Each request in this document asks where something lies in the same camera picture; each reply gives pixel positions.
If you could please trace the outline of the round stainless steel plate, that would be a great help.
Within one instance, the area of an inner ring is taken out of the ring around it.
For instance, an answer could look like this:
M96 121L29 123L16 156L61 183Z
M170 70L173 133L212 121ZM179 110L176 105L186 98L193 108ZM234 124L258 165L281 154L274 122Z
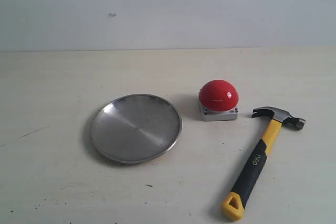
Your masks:
M98 112L90 136L102 156L133 165L168 152L181 130L181 116L171 102L152 94L131 94L111 101Z

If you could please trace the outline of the red dome button grey base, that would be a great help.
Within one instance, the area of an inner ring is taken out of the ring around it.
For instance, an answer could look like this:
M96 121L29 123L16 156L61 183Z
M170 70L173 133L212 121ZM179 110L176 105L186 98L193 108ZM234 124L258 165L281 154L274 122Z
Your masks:
M200 89L198 102L202 120L233 121L238 119L239 95L236 88L225 80L212 80Z

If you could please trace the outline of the yellow black claw hammer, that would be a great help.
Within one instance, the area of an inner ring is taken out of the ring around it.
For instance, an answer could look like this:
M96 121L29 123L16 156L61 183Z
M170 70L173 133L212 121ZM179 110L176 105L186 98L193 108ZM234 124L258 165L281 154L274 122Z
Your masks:
M272 150L283 125L302 130L306 121L292 116L283 109L264 106L253 109L252 118L269 118L268 126L247 159L232 189L222 203L223 214L232 221L239 221L244 215L250 194Z

